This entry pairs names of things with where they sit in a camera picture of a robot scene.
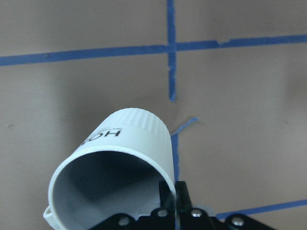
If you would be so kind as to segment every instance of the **white plastic cup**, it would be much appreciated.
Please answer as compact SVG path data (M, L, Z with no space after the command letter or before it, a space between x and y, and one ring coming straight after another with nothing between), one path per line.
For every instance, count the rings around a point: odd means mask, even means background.
M159 207L160 180L176 197L165 124L148 111L122 109L55 170L43 216L55 230L87 230L116 213L137 219Z

